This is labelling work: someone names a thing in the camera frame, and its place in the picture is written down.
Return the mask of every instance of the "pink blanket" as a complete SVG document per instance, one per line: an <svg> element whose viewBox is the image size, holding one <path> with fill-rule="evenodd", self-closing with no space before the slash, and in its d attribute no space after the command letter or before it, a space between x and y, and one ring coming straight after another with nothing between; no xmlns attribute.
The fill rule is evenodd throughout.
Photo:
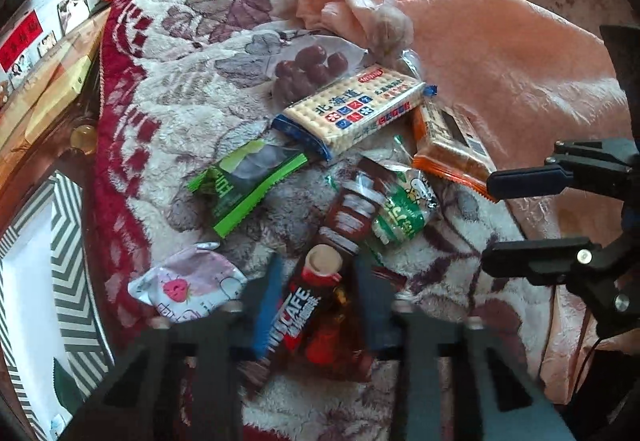
<svg viewBox="0 0 640 441"><path fill-rule="evenodd" d="M299 0L297 15L307 28L367 47L370 8L380 1ZM630 137L607 50L587 31L526 0L399 0L399 7L414 22L429 81L442 101L467 113L499 169L542 165L558 139ZM620 233L619 204L574 190L511 201L511 209L529 238L608 243ZM567 400L593 326L580 299L559 289L542 366L552 400Z"/></svg>

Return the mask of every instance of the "screw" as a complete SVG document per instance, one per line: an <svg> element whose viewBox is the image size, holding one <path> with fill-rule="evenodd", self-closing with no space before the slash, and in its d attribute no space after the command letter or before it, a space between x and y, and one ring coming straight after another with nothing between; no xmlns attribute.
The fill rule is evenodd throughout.
<svg viewBox="0 0 640 441"><path fill-rule="evenodd" d="M240 300L229 300L220 306L226 313L239 313L242 311L242 302Z"/></svg>
<svg viewBox="0 0 640 441"><path fill-rule="evenodd" d="M591 262L591 259L593 258L593 255L588 249L581 249L578 252L576 258L578 259L578 262L580 262L580 264L589 264Z"/></svg>
<svg viewBox="0 0 640 441"><path fill-rule="evenodd" d="M629 309L629 297L624 293L619 293L618 296L613 300L613 305L616 307L616 311L619 313L624 313L627 309Z"/></svg>
<svg viewBox="0 0 640 441"><path fill-rule="evenodd" d="M391 309L393 309L396 313L407 314L412 313L414 311L414 307L411 305L411 302L408 300L396 299L391 304Z"/></svg>
<svg viewBox="0 0 640 441"><path fill-rule="evenodd" d="M484 329L484 324L482 323L482 318L479 316L469 316L465 321L466 327L471 329L472 331L479 331L480 329Z"/></svg>

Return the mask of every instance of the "floral blanket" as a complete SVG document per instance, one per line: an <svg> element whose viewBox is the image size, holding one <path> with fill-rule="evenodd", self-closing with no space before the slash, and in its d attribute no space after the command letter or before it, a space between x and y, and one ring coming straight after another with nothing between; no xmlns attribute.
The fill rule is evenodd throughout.
<svg viewBox="0 0 640 441"><path fill-rule="evenodd" d="M130 341L154 313L127 293L153 263L209 238L204 208L186 180L246 141L283 138L273 117L269 56L300 34L297 0L115 0L101 53L102 115L96 158L96 219L110 311ZM338 181L362 151L390 153L399 120L330 165L311 164L271 189L223 242L220 253L256 275L273 249L295 264L318 229ZM442 217L387 265L408 277L406 293L432 315L477 315L538 374L550 320L550 290L481 271L488 243L521 237L504 204L436 182ZM244 407L247 439L380 439L392 412L395 367L377 363L368 384L278 376Z"/></svg>

